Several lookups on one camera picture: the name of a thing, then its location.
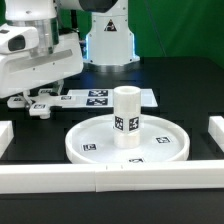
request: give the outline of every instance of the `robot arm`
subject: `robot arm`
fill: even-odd
[[[0,98],[78,74],[76,33],[59,36],[56,8],[106,12],[117,0],[6,0],[0,27]]]
[[[106,12],[111,9],[117,0],[59,0],[63,9],[77,9],[89,12]]]

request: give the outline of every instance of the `white round tray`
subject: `white round tray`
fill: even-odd
[[[74,126],[65,139],[72,163],[137,163],[186,160],[190,140],[178,125],[141,115],[141,144],[134,149],[114,145],[113,114],[85,120]]]

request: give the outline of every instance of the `black background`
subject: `black background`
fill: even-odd
[[[223,159],[208,134],[209,116],[224,113],[224,70],[206,58],[144,58],[136,70],[82,74],[65,80],[69,89],[152,88],[158,108],[143,114],[168,119],[191,140],[189,160]],[[108,109],[52,108],[51,118],[30,117],[0,101],[0,120],[12,120],[15,137],[0,164],[70,163],[65,136],[75,124]],[[223,223],[224,190],[0,195],[0,223]]]

